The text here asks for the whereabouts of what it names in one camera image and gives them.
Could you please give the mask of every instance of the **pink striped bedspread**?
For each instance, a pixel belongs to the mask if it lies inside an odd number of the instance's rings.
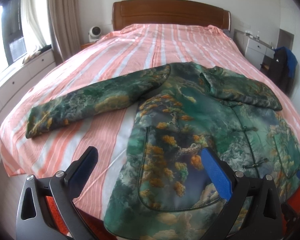
[[[253,67],[234,42],[214,27],[134,24],[109,33],[95,45],[67,60],[32,88],[0,128],[0,151],[9,176],[48,177],[65,170],[92,145],[99,162],[75,205],[103,219],[108,201],[125,162],[128,138],[137,105],[74,123],[67,128],[25,138],[31,107],[109,78],[172,62],[194,61],[233,70],[267,84],[282,103],[282,116],[300,142],[300,115],[291,101]]]

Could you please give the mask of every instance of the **floor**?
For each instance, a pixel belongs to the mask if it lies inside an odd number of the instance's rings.
[[[9,178],[3,163],[0,163],[0,223],[13,239],[16,239],[17,209],[26,176]]]

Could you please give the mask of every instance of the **wooden headboard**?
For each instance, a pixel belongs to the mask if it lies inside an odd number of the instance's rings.
[[[115,2],[113,30],[134,23],[214,25],[230,30],[231,14],[222,8],[187,0],[125,0]]]

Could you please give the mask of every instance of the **silver bolt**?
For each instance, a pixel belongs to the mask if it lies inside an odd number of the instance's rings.
[[[34,175],[30,174],[26,177],[26,180],[31,181],[31,180],[33,180],[33,178],[34,178]]]
[[[65,174],[64,171],[57,171],[56,172],[56,177],[61,178]]]
[[[265,176],[265,178],[266,178],[267,180],[273,180],[273,178],[272,178],[272,176],[271,176],[270,174],[267,174],[267,175]]]
[[[236,171],[235,176],[242,178],[243,177],[243,172],[242,171]]]

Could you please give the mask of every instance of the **white sheer curtain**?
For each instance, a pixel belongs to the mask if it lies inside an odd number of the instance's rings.
[[[40,28],[34,18],[31,0],[21,0],[21,26],[27,53],[43,48],[46,43]]]
[[[80,51],[78,0],[48,0],[51,45],[56,63]]]

